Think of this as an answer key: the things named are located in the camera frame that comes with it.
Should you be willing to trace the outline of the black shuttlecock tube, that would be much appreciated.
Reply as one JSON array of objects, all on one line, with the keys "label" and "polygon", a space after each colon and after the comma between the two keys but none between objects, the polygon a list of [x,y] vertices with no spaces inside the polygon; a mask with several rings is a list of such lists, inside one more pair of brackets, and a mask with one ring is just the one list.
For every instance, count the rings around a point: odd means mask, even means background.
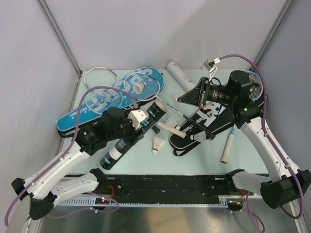
[{"label": "black shuttlecock tube", "polygon": [[[149,117],[141,123],[140,127],[149,123],[156,124],[167,113],[167,108],[160,101],[155,100],[147,109],[147,113]],[[116,142],[114,147],[100,160],[102,168],[110,170],[133,147],[131,141],[134,134],[123,137]]]}]

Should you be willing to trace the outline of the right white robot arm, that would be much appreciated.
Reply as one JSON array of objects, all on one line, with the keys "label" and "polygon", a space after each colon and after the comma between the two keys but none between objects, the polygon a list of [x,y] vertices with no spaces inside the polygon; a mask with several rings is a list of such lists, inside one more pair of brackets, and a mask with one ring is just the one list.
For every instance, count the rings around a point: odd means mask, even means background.
[{"label": "right white robot arm", "polygon": [[277,142],[261,111],[262,96],[263,84],[258,74],[234,70],[226,85],[215,85],[210,78],[201,77],[177,101],[198,107],[213,102],[230,108],[234,125],[251,141],[269,175],[250,174],[243,169],[232,171],[232,178],[224,183],[225,190],[231,195],[241,189],[260,194],[275,209],[303,196],[311,184],[311,173],[302,171]]}]

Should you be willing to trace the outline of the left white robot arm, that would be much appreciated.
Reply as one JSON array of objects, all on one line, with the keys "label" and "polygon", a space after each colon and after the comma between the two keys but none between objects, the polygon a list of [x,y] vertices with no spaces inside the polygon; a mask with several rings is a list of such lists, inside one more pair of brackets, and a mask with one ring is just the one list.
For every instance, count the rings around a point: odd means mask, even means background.
[{"label": "left white robot arm", "polygon": [[67,149],[40,171],[27,179],[16,178],[12,181],[11,186],[20,200],[30,198],[29,217],[33,220],[41,219],[58,203],[82,193],[104,193],[108,187],[108,178],[99,168],[93,168],[85,175],[64,183],[61,179],[73,167],[113,140],[121,145],[113,149],[112,155],[104,158],[104,162],[110,166],[115,164],[165,113],[155,102],[147,110],[130,112],[110,107],[103,112],[97,123],[81,127]]}]

